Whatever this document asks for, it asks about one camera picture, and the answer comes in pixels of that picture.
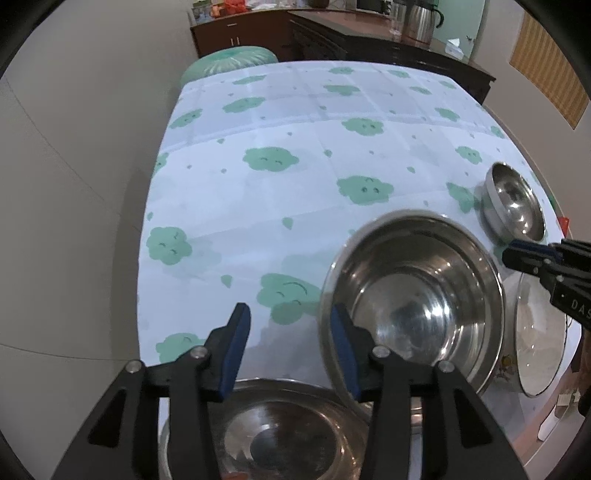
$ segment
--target white tablecloth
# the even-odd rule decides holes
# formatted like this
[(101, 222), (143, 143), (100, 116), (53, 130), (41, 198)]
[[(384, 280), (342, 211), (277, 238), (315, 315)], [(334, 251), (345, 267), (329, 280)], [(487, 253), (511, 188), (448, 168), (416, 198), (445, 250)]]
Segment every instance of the white tablecloth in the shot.
[[(498, 257), (479, 211), (495, 161), (531, 181), (546, 240), (559, 241), (550, 201), (523, 156), (447, 77), (305, 61), (189, 83), (162, 141), (146, 207), (142, 360), (170, 361), (202, 343), (242, 301), (252, 329), (239, 378), (329, 387), (315, 312), (339, 248), (367, 221), (417, 208), (448, 215)], [(561, 372), (579, 338), (574, 323)], [(493, 383), (484, 400), (514, 439), (549, 394), (530, 400)]]

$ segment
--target wooden cabinet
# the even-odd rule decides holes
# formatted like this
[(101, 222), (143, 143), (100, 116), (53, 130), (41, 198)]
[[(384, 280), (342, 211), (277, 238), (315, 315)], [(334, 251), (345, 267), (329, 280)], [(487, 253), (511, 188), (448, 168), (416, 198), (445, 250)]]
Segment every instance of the wooden cabinet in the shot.
[(468, 59), (445, 53), (445, 45), (429, 46), (393, 39), (389, 21), (364, 12), (292, 11), (294, 56), (297, 60), (355, 60), (401, 65), (451, 77), (480, 104), (495, 78)]
[(252, 45), (271, 50), (279, 61), (293, 60), (287, 10), (231, 15), (191, 27), (200, 57), (224, 48)]

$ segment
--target stainless steel bowl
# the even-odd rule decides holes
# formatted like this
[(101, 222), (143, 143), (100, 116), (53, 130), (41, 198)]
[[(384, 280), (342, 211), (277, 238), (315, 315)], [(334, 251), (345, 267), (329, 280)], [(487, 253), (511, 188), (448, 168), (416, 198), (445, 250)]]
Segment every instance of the stainless steel bowl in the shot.
[(486, 174), (482, 209), (486, 221), (506, 243), (544, 238), (544, 214), (534, 191), (513, 168), (495, 163)]
[[(371, 406), (346, 390), (330, 332), (330, 311), (344, 303), (355, 325), (404, 359), (452, 361), (482, 392), (499, 359), (504, 293), (480, 243), (444, 216), (422, 210), (387, 214), (358, 230), (337, 256), (320, 301), (320, 344), (333, 386), (364, 415)], [(412, 403), (417, 431), (421, 407)]]
[[(222, 475), (250, 480), (355, 480), (368, 424), (334, 392), (293, 380), (240, 380), (222, 404), (209, 404)], [(161, 480), (168, 468), (168, 420), (160, 439)]]

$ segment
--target cabinet drawer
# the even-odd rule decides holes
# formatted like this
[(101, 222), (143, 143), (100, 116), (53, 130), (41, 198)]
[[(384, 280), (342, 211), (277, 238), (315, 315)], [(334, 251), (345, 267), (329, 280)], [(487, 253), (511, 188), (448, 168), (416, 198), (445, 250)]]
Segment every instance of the cabinet drawer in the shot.
[(204, 57), (224, 48), (236, 47), (237, 38), (243, 31), (243, 24), (242, 16), (236, 16), (191, 27), (199, 56)]

